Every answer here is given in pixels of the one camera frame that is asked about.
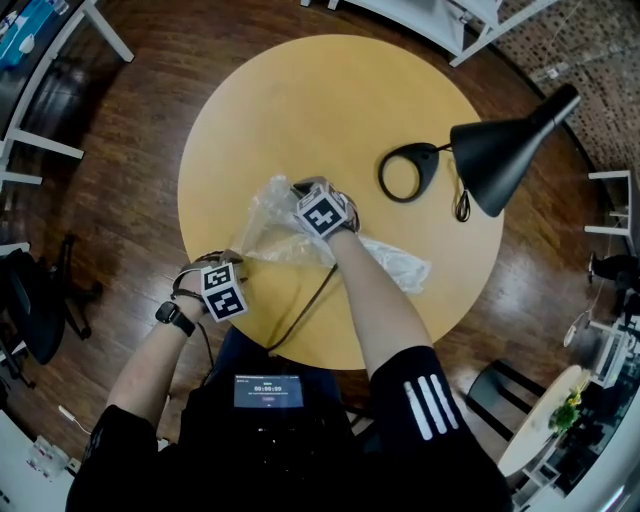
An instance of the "wire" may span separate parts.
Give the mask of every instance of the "wire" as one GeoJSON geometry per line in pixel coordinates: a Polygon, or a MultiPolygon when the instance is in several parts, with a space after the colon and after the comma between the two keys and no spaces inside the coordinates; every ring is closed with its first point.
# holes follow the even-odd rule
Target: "wire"
{"type": "Polygon", "coordinates": [[[86,428],[84,428],[82,426],[82,423],[80,423],[76,417],[71,414],[69,411],[67,411],[64,407],[62,407],[61,405],[58,406],[58,410],[60,411],[60,414],[62,414],[65,418],[67,418],[71,423],[75,423],[76,425],[78,425],[80,427],[80,429],[88,435],[91,435],[91,432],[89,430],[87,430],[86,428]]]}
{"type": "Polygon", "coordinates": [[[320,296],[320,294],[322,293],[322,290],[325,289],[325,287],[327,286],[327,284],[329,284],[329,281],[331,280],[331,278],[333,277],[333,274],[336,273],[336,270],[338,270],[338,264],[336,263],[333,267],[331,267],[331,270],[329,271],[329,273],[327,274],[327,277],[324,278],[324,281],[322,281],[322,284],[320,285],[320,287],[318,288],[318,290],[316,291],[316,293],[313,294],[313,297],[311,297],[311,300],[309,302],[307,302],[307,305],[302,309],[302,311],[300,312],[300,314],[298,315],[298,318],[296,318],[293,323],[291,324],[291,327],[289,327],[289,329],[287,330],[286,333],[284,333],[284,336],[282,338],[280,338],[278,340],[278,342],[267,348],[267,352],[272,352],[275,349],[277,349],[280,345],[282,345],[286,339],[289,337],[289,334],[291,334],[291,332],[293,331],[293,329],[295,328],[296,325],[298,325],[298,322],[300,320],[302,320],[302,317],[304,315],[307,314],[307,311],[309,311],[311,309],[311,306],[313,306],[313,303],[318,299],[318,297],[320,296]]]}
{"type": "Polygon", "coordinates": [[[456,204],[456,219],[458,222],[467,222],[471,216],[471,204],[469,203],[469,193],[465,188],[456,204]]]}
{"type": "MultiPolygon", "coordinates": [[[[614,229],[618,227],[618,225],[620,224],[620,222],[622,222],[622,219],[618,219],[618,222],[616,222],[616,225],[613,226],[614,229]]],[[[613,235],[609,235],[609,241],[607,242],[607,251],[605,253],[605,258],[609,257],[609,251],[611,250],[611,240],[613,239],[613,235]]],[[[596,293],[596,297],[595,299],[593,299],[593,302],[591,303],[591,307],[589,309],[586,309],[585,311],[583,311],[582,313],[580,313],[578,315],[578,317],[571,323],[571,325],[569,326],[569,329],[567,329],[567,334],[569,334],[569,331],[571,330],[572,327],[574,327],[581,319],[584,315],[591,315],[591,312],[593,311],[593,309],[596,307],[596,304],[598,303],[598,299],[600,298],[600,293],[602,292],[602,287],[604,286],[604,279],[600,279],[600,286],[598,287],[598,293],[596,293]]],[[[565,338],[562,342],[562,344],[565,347],[568,347],[569,344],[571,343],[571,340],[573,338],[571,338],[569,340],[569,342],[567,343],[567,334],[565,334],[565,338]]]]}
{"type": "Polygon", "coordinates": [[[576,5],[573,6],[573,9],[571,9],[569,14],[567,14],[567,16],[565,17],[565,19],[562,20],[562,23],[560,23],[560,26],[557,28],[557,30],[553,34],[553,37],[551,38],[551,41],[549,41],[549,44],[547,45],[547,50],[546,50],[546,52],[544,54],[544,58],[542,59],[542,61],[543,61],[542,62],[542,70],[545,73],[546,73],[546,69],[547,69],[547,62],[549,60],[549,53],[551,53],[551,48],[553,48],[553,43],[555,43],[556,38],[558,37],[558,34],[563,29],[563,27],[566,25],[567,21],[569,21],[569,18],[571,18],[571,16],[573,16],[573,13],[578,10],[578,7],[580,7],[582,5],[582,2],[584,2],[584,0],[580,0],[576,5]]]}
{"type": "Polygon", "coordinates": [[[209,376],[213,373],[213,369],[216,367],[215,360],[213,359],[213,352],[211,352],[211,343],[209,343],[209,336],[204,330],[204,327],[200,322],[197,323],[198,327],[200,327],[200,332],[202,332],[202,337],[204,338],[204,342],[207,345],[207,353],[209,354],[209,361],[211,362],[211,368],[207,374],[202,378],[202,382],[200,382],[200,387],[204,386],[209,379],[209,376]]]}
{"type": "Polygon", "coordinates": [[[91,435],[91,432],[89,432],[86,428],[84,428],[84,427],[82,426],[82,424],[81,424],[78,420],[73,420],[73,422],[74,422],[76,425],[78,425],[78,426],[80,427],[80,429],[82,429],[82,431],[83,431],[85,434],[91,435]]]}
{"type": "Polygon", "coordinates": [[[205,332],[204,327],[202,327],[202,324],[200,322],[198,322],[196,325],[200,327],[200,332],[202,332],[202,337],[204,338],[204,342],[207,345],[207,353],[209,354],[209,361],[211,362],[211,368],[213,369],[216,363],[213,360],[213,352],[211,352],[211,343],[209,343],[209,336],[207,336],[207,333],[205,332]]]}

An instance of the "dark wood floor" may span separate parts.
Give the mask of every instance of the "dark wood floor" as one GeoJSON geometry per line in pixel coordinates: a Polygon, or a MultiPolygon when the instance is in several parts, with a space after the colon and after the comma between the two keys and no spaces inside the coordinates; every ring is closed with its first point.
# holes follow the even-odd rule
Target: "dark wood floor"
{"type": "MultiPolygon", "coordinates": [[[[44,176],[41,187],[6,185],[2,227],[9,241],[27,238],[34,255],[55,258],[67,231],[79,237],[73,271],[83,285],[105,286],[89,309],[93,337],[67,329],[47,366],[32,360],[33,391],[14,384],[9,405],[32,432],[80,457],[87,437],[57,411],[59,404],[87,427],[97,421],[118,372],[150,329],[187,262],[176,207],[179,163],[189,130],[216,87],[238,66],[294,38],[326,33],[369,36],[401,46],[437,66],[483,119],[529,112],[538,98],[518,75],[485,50],[452,69],[428,41],[382,18],[344,5],[310,9],[296,0],[110,0],[102,10],[136,54],[122,65],[91,27],[63,52],[29,129],[86,151],[82,162],[19,147],[13,170],[44,176]]],[[[597,291],[585,267],[606,239],[582,226],[602,211],[587,166],[560,131],[539,152],[506,210],[496,266],[478,302],[437,343],[452,386],[469,388],[478,370],[507,358],[547,385],[580,350],[562,347],[571,322],[597,291]]],[[[605,287],[602,304],[610,300],[605,287]]],[[[207,323],[219,346],[223,328],[207,323]]],[[[161,435],[177,439],[188,392],[207,371],[203,340],[189,341],[173,383],[175,400],[161,435]]],[[[339,375],[345,401],[367,400],[364,372],[339,375]]],[[[470,420],[494,456],[504,444],[470,420]]]]}

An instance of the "black cable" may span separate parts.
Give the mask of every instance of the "black cable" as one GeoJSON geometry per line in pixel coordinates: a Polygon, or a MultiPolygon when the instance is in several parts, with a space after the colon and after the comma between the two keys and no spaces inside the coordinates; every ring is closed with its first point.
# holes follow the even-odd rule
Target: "black cable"
{"type": "Polygon", "coordinates": [[[337,263],[333,267],[331,267],[331,270],[327,274],[327,277],[325,277],[324,281],[322,281],[322,284],[320,285],[320,288],[318,288],[316,293],[313,294],[313,297],[311,297],[311,300],[309,302],[307,302],[307,305],[302,309],[302,311],[298,315],[298,318],[296,318],[293,321],[293,323],[291,324],[291,327],[289,327],[287,332],[284,333],[284,336],[282,338],[280,338],[275,345],[267,348],[267,352],[271,352],[271,351],[277,349],[280,345],[282,345],[286,341],[286,339],[289,337],[289,334],[291,334],[291,332],[293,331],[295,326],[298,325],[298,322],[302,319],[302,317],[304,315],[307,314],[307,311],[309,311],[309,309],[311,309],[311,306],[313,306],[314,302],[318,299],[318,297],[322,293],[322,290],[324,290],[325,287],[327,286],[327,284],[329,284],[329,281],[333,277],[333,274],[336,273],[336,270],[338,270],[338,264],[337,263]]]}
{"type": "Polygon", "coordinates": [[[467,189],[464,189],[458,204],[456,204],[456,219],[458,222],[467,222],[471,216],[471,204],[469,203],[469,194],[467,189]]]}
{"type": "Polygon", "coordinates": [[[209,354],[209,361],[211,361],[211,369],[209,370],[209,373],[206,375],[205,379],[209,376],[209,374],[211,374],[211,372],[213,371],[213,367],[216,365],[215,361],[213,359],[213,352],[211,352],[211,343],[209,343],[209,336],[207,336],[206,331],[204,330],[204,327],[202,327],[202,324],[200,322],[197,322],[196,325],[198,327],[200,327],[200,332],[202,332],[202,337],[204,338],[204,342],[207,345],[207,353],[209,354]]]}

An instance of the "office chair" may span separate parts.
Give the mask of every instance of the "office chair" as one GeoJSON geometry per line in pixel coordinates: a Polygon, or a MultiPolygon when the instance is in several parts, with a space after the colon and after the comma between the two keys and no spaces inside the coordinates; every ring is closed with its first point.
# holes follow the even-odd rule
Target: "office chair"
{"type": "Polygon", "coordinates": [[[12,377],[17,374],[31,388],[34,384],[24,378],[11,354],[17,343],[23,340],[33,358],[44,365],[58,350],[65,323],[69,323],[80,339],[91,336],[84,309],[102,294],[102,285],[96,281],[92,289],[86,291],[73,284],[71,248],[74,241],[72,235],[65,237],[58,262],[49,271],[44,260],[36,263],[30,254],[20,250],[0,260],[0,308],[6,308],[17,331],[8,339],[8,330],[0,328],[0,349],[5,353],[12,377]],[[82,329],[66,299],[75,304],[84,323],[82,329]]]}

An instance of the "smartwatch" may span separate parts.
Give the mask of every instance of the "smartwatch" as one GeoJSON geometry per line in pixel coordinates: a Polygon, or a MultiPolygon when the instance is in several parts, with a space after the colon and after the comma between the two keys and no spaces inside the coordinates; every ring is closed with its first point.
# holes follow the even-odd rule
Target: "smartwatch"
{"type": "Polygon", "coordinates": [[[193,322],[181,313],[178,305],[173,302],[165,302],[158,308],[156,320],[163,324],[173,324],[179,327],[187,336],[191,336],[196,328],[193,322]]]}

